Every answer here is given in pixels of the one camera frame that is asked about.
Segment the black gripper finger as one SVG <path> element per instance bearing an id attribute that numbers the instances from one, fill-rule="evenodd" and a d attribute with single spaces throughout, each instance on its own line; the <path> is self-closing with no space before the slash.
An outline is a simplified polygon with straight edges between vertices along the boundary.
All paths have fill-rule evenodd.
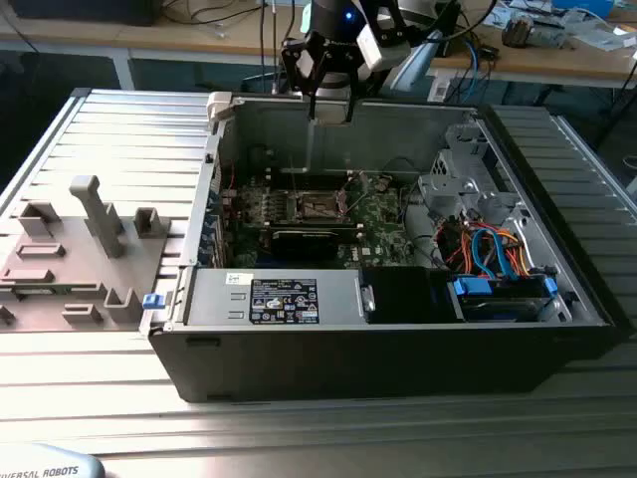
<path id="1" fill-rule="evenodd" d="M 298 66 L 303 53 L 307 53 L 312 60 L 307 76 Z M 303 39 L 287 39 L 283 43 L 281 54 L 290 88 L 309 98 L 309 119 L 313 120 L 316 117 L 317 91 L 324 79 L 324 37 L 320 34 L 307 34 Z"/>
<path id="2" fill-rule="evenodd" d="M 361 66 L 359 53 L 339 51 L 328 53 L 325 58 L 324 107 L 326 123 L 351 121 L 359 90 L 358 69 Z"/>

